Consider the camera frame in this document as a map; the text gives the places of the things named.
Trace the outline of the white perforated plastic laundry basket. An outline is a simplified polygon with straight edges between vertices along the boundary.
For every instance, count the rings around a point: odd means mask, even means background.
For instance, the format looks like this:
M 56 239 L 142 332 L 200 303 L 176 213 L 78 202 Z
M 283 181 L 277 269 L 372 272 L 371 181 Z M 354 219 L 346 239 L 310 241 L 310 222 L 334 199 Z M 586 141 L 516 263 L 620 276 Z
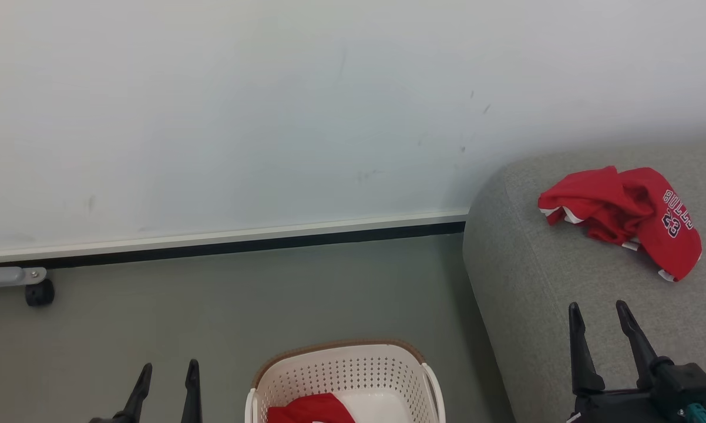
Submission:
M 344 340 L 291 349 L 257 371 L 245 423 L 269 423 L 272 407 L 332 394 L 355 423 L 446 423 L 438 378 L 401 340 Z

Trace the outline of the red Bulls basketball jersey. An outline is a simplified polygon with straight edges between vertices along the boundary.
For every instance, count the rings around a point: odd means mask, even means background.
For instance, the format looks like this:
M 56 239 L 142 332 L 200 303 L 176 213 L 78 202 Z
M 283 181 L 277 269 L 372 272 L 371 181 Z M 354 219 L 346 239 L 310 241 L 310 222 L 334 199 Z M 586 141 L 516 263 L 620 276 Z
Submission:
M 603 243 L 642 251 L 670 282 L 683 280 L 702 257 L 702 241 L 683 199 L 650 167 L 614 166 L 568 174 L 539 195 L 550 225 L 585 227 Z

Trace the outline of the plain red garment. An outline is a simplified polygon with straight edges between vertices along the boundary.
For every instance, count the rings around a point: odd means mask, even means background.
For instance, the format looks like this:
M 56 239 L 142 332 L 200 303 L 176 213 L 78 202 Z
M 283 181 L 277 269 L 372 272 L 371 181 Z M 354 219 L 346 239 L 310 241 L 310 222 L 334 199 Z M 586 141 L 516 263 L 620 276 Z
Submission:
M 332 393 L 299 397 L 283 407 L 269 407 L 267 423 L 356 423 Z

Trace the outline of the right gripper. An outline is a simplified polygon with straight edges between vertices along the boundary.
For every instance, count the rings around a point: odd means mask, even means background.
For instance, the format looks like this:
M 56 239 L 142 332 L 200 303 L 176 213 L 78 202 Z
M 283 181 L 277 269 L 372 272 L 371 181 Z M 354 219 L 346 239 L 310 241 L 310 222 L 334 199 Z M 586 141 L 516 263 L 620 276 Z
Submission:
M 627 303 L 617 300 L 616 310 L 637 368 L 637 388 L 605 389 L 590 356 L 579 305 L 572 302 L 571 390 L 576 399 L 567 423 L 706 423 L 706 372 L 695 363 L 657 358 Z

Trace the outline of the grey metal furniture leg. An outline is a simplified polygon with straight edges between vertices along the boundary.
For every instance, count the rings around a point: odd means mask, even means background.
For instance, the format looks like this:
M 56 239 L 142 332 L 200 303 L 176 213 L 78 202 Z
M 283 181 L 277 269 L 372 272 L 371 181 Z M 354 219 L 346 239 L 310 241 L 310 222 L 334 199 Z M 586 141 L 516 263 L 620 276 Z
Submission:
M 43 267 L 0 267 L 0 287 L 32 286 L 47 278 Z

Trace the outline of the black caster wheel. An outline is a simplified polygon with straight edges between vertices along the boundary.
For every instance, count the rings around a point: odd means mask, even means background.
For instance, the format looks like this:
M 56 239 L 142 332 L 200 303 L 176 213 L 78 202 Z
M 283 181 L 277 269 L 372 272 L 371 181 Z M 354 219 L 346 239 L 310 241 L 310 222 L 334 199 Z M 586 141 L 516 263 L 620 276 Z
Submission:
M 52 281 L 45 279 L 36 284 L 28 284 L 23 287 L 26 305 L 31 307 L 42 307 L 51 305 L 55 299 L 55 287 Z

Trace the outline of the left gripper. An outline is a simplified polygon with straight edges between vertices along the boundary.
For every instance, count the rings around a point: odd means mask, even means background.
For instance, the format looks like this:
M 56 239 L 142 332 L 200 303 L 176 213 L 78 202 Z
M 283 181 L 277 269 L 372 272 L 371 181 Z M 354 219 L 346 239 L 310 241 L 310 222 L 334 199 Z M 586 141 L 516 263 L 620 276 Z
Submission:
M 90 419 L 88 423 L 139 423 L 144 400 L 149 395 L 152 373 L 152 364 L 145 364 L 124 409 L 117 412 L 116 416 L 111 418 L 95 417 Z M 186 401 L 182 410 L 181 423 L 203 423 L 198 360 L 189 362 L 184 385 L 186 386 Z

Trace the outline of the grey fabric sofa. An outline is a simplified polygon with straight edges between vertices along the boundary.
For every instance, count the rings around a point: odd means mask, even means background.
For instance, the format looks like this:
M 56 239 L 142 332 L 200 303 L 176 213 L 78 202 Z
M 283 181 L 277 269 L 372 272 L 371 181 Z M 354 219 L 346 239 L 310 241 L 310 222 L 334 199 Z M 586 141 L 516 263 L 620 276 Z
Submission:
M 538 196 L 573 172 L 651 167 L 688 206 L 702 257 L 670 283 L 640 252 L 550 226 Z M 616 313 L 624 300 L 657 354 L 706 372 L 706 141 L 576 148 L 503 167 L 479 191 L 463 259 L 517 423 L 565 423 L 573 411 L 568 306 L 577 302 L 597 372 L 632 388 L 637 370 Z

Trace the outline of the white and black baseboard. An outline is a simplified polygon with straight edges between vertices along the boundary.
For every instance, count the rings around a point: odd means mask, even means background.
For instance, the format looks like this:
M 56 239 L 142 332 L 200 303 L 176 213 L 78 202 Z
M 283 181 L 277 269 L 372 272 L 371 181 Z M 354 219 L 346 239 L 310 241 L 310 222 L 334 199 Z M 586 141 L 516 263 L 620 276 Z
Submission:
M 0 251 L 0 266 L 73 268 L 460 233 L 467 209 Z

